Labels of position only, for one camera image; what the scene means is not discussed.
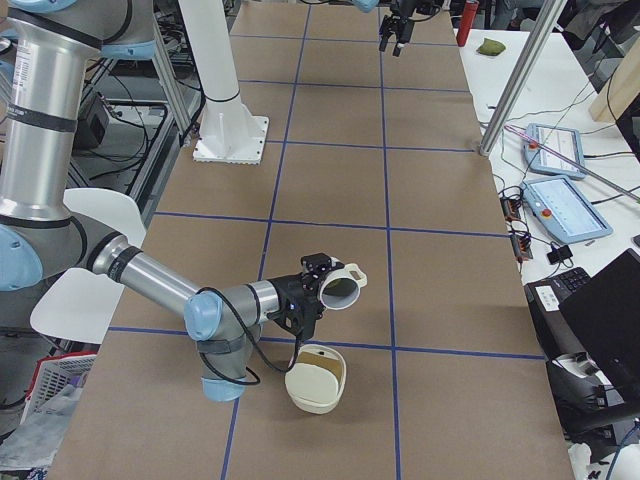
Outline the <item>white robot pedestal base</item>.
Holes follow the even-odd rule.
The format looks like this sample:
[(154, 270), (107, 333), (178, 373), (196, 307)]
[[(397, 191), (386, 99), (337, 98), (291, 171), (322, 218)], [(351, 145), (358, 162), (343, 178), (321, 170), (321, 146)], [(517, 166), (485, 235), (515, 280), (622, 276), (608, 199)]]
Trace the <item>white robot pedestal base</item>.
[(269, 119), (242, 101), (223, 3), (186, 0), (179, 7), (205, 97), (194, 159), (258, 164)]

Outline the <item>black box under frame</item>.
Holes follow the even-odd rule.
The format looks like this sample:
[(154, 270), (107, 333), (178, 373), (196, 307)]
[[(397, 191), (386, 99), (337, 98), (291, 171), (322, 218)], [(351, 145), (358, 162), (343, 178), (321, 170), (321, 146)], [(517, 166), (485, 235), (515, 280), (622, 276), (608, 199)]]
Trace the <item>black box under frame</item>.
[(86, 150), (98, 147), (109, 123), (108, 113), (99, 93), (92, 93), (81, 105), (73, 147)]

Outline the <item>upper teach pendant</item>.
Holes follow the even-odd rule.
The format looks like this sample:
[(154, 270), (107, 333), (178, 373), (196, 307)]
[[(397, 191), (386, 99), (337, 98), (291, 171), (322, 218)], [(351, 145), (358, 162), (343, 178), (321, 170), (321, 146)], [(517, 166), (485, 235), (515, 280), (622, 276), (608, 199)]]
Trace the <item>upper teach pendant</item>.
[(539, 123), (530, 123), (525, 134), (531, 140), (524, 140), (523, 155), (529, 169), (545, 175), (566, 175), (581, 180), (586, 174), (572, 163), (567, 163), (559, 155), (581, 166), (585, 158), (581, 134), (576, 129), (553, 127)]

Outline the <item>lower teach pendant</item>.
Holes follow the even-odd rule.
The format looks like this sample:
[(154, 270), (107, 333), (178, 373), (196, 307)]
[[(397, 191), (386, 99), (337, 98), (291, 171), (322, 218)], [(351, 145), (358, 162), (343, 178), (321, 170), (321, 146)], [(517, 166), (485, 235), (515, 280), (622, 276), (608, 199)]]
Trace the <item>lower teach pendant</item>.
[(523, 181), (520, 187), (533, 216), (561, 244), (613, 233), (609, 223), (566, 175)]

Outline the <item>white plastic chair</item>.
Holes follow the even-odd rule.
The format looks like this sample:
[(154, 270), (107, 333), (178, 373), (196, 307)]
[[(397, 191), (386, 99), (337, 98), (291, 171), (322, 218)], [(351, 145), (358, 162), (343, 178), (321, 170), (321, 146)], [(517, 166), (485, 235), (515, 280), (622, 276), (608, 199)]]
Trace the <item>white plastic chair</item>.
[[(139, 247), (146, 236), (139, 208), (129, 196), (107, 189), (73, 188), (64, 193), (70, 210), (95, 218), (124, 233)], [(124, 287), (85, 269), (66, 271), (34, 307), (30, 325), (38, 333), (100, 344)]]

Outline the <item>black laptop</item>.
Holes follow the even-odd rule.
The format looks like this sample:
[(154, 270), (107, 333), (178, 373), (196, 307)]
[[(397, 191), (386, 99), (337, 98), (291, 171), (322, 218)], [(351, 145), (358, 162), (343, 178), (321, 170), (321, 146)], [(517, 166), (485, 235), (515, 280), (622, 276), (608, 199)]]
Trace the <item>black laptop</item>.
[(639, 398), (639, 254), (624, 250), (594, 276), (580, 267), (524, 287), (553, 359), (586, 353), (624, 399)]

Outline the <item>aluminium frame post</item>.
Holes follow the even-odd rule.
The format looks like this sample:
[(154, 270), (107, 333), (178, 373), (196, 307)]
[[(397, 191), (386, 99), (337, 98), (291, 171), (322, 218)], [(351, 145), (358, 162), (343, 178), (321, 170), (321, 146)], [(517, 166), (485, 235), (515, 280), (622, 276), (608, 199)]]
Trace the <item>aluminium frame post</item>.
[(560, 0), (547, 0), (543, 3), (534, 28), (528, 35), (497, 107), (483, 134), (478, 147), (480, 155), (486, 157), (490, 155), (565, 5), (566, 1)]

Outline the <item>cream plastic basket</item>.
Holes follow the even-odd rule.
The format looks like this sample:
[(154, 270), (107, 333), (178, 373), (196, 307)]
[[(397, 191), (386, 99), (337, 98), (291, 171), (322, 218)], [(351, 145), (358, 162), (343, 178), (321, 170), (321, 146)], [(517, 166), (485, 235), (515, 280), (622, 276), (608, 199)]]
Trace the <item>cream plastic basket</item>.
[(285, 374), (285, 387), (299, 409), (327, 414), (339, 403), (346, 376), (346, 361), (337, 350), (307, 344), (300, 349), (293, 368)]

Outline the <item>teach pendant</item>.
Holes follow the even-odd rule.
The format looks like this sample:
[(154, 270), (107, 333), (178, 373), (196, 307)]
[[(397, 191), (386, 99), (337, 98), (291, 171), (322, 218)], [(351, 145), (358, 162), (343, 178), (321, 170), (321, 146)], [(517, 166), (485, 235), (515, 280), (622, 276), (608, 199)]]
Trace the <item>teach pendant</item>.
[(525, 134), (531, 140), (524, 140), (523, 155), (529, 169), (545, 175), (566, 175), (581, 180), (586, 174), (572, 163), (567, 163), (559, 155), (581, 166), (585, 158), (581, 134), (576, 129), (553, 127), (539, 123), (530, 123)]
[(520, 187), (533, 216), (561, 244), (613, 233), (609, 223), (566, 175), (523, 181)]

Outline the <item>green bean bag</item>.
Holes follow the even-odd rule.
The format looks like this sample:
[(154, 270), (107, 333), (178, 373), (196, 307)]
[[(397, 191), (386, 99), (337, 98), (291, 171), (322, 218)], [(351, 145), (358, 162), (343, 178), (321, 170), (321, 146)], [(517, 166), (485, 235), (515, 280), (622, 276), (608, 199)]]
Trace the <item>green bean bag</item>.
[(496, 57), (506, 50), (506, 45), (498, 40), (485, 38), (476, 52), (483, 56)]

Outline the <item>white mug with handle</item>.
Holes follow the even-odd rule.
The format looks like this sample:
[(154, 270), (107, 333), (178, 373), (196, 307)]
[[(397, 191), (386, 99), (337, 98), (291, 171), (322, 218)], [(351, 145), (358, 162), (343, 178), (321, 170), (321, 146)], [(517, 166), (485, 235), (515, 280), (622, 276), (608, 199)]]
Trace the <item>white mug with handle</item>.
[(367, 275), (356, 263), (345, 264), (331, 271), (321, 282), (318, 298), (326, 309), (343, 310), (359, 299), (361, 289), (367, 283)]

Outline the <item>brown paper table cover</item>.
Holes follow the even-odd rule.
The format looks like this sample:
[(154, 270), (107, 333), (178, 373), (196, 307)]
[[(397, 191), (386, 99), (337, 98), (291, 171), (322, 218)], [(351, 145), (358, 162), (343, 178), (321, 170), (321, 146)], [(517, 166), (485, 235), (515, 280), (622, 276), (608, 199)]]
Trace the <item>brown paper table cover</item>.
[(315, 340), (346, 359), (326, 415), (281, 375), (207, 400), (182, 321), (126, 292), (53, 479), (569, 479), (573, 473), (450, 22), (399, 57), (380, 14), (247, 2), (231, 43), (271, 124), (257, 166), (180, 154), (143, 245), (223, 289), (324, 252), (369, 282)]

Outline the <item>green lemon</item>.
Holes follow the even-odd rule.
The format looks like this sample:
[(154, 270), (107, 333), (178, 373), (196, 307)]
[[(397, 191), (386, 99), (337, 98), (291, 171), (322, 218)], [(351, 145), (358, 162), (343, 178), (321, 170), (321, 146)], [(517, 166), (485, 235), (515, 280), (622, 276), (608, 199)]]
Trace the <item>green lemon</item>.
[(328, 296), (346, 297), (351, 295), (357, 287), (357, 283), (350, 278), (340, 277), (332, 280), (325, 287), (324, 293)]

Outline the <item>white laundry basket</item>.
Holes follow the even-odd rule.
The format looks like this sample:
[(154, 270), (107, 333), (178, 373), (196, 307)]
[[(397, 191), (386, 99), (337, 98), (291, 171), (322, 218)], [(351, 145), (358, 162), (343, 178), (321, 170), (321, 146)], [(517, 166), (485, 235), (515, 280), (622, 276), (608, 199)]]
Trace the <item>white laundry basket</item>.
[(83, 386), (96, 357), (96, 352), (86, 351), (40, 359), (26, 393), (20, 424), (68, 384)]

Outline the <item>red bottle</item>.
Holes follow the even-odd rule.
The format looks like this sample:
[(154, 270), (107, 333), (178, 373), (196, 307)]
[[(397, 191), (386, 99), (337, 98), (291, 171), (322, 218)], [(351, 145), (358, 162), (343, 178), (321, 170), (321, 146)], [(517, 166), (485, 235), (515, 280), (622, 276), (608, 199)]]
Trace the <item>red bottle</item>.
[(456, 34), (456, 42), (459, 47), (464, 47), (469, 37), (469, 32), (473, 26), (473, 22), (479, 7), (478, 0), (466, 0), (460, 22), (458, 25), (458, 31)]

